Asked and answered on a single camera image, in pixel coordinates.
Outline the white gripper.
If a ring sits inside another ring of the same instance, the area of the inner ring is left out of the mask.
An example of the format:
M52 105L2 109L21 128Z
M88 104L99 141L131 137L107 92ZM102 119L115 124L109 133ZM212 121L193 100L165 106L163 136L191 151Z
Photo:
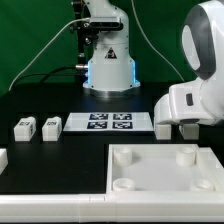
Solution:
M175 84L154 107L154 123L216 125L224 121L224 108L203 97L203 81Z

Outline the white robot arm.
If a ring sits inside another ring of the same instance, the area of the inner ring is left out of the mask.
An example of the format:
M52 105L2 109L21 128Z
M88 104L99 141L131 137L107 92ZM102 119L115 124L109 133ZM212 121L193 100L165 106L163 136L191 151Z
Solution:
M83 87L101 94L138 87L126 13L108 0L84 2L90 11L89 28L98 34ZM224 0L208 0L191 9L181 45L197 79L171 86L155 105L154 122L213 125L224 120Z

